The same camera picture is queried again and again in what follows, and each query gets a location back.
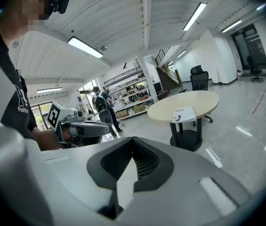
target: backpack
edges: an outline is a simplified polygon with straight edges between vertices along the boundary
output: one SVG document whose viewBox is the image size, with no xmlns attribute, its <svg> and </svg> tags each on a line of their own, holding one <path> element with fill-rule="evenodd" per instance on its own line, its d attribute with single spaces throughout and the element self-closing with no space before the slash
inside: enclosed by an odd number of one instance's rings
<svg viewBox="0 0 266 226">
<path fill-rule="evenodd" d="M 107 109 L 108 103 L 103 96 L 97 96 L 94 100 L 94 106 L 98 112 Z"/>
</svg>

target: standing person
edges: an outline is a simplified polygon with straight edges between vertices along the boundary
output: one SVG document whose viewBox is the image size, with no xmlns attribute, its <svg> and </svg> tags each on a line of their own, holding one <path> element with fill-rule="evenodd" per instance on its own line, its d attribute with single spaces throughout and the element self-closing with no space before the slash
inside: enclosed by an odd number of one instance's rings
<svg viewBox="0 0 266 226">
<path fill-rule="evenodd" d="M 108 90 L 108 88 L 103 87 L 103 90 L 104 90 L 107 94 L 109 94 L 109 90 Z"/>
<path fill-rule="evenodd" d="M 7 0 L 0 12 L 0 69 L 15 89 L 1 118 L 1 123 L 17 130 L 24 138 L 35 140 L 40 149 L 63 148 L 52 129 L 38 129 L 27 97 L 27 87 L 19 70 L 8 54 L 8 44 L 25 35 L 38 20 L 47 19 L 53 12 L 51 0 Z M 66 140 L 71 138 L 69 128 L 63 129 Z"/>
<path fill-rule="evenodd" d="M 101 93 L 100 92 L 100 88 L 98 88 L 97 86 L 95 86 L 92 90 L 93 90 L 93 92 L 95 93 L 96 96 L 99 96 L 99 94 Z M 107 100 L 107 102 L 108 102 L 107 109 L 108 109 L 108 111 L 111 114 L 113 125 L 114 125 L 115 129 L 117 130 L 118 134 L 121 135 L 123 133 L 123 130 L 121 128 L 119 128 L 119 126 L 118 126 L 116 115 L 114 113 L 114 110 L 112 109 L 112 107 L 114 107 L 114 105 L 113 105 L 111 97 L 106 92 L 102 92 L 101 96 L 105 100 Z M 93 97 L 92 98 L 92 104 L 93 105 L 94 105 L 94 102 L 95 102 L 95 98 Z M 116 133 L 115 133 L 115 131 L 113 129 L 111 131 L 111 134 L 113 135 L 114 138 L 117 137 L 117 135 L 116 135 Z"/>
</svg>

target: paper on table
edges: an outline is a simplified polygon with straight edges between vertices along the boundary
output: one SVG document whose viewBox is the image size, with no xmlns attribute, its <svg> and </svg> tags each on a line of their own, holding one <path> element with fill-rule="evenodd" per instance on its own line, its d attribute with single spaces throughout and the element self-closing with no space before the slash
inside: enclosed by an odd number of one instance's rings
<svg viewBox="0 0 266 226">
<path fill-rule="evenodd" d="M 196 115 L 191 106 L 174 109 L 173 123 L 191 122 L 196 120 Z"/>
</svg>

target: white tabletop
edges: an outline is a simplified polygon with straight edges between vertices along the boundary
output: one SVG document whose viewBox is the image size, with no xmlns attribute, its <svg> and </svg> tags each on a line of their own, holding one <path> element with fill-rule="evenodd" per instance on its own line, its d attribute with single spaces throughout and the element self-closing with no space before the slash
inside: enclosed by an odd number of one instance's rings
<svg viewBox="0 0 266 226">
<path fill-rule="evenodd" d="M 172 122 L 174 109 L 191 105 L 199 119 L 212 112 L 218 104 L 219 96 L 212 91 L 189 91 L 158 101 L 148 109 L 148 115 L 156 121 Z"/>
</svg>

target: staircase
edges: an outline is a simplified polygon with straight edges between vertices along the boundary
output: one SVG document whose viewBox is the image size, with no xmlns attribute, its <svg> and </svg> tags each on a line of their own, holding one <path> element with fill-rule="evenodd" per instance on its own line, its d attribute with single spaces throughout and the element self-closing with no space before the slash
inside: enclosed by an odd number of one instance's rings
<svg viewBox="0 0 266 226">
<path fill-rule="evenodd" d="M 165 72 L 163 72 L 161 69 L 159 69 L 158 67 L 156 67 L 160 81 L 162 83 L 162 87 L 163 90 L 171 90 L 173 88 L 177 88 L 180 87 L 180 85 L 174 81 L 173 79 L 171 79 Z"/>
</svg>

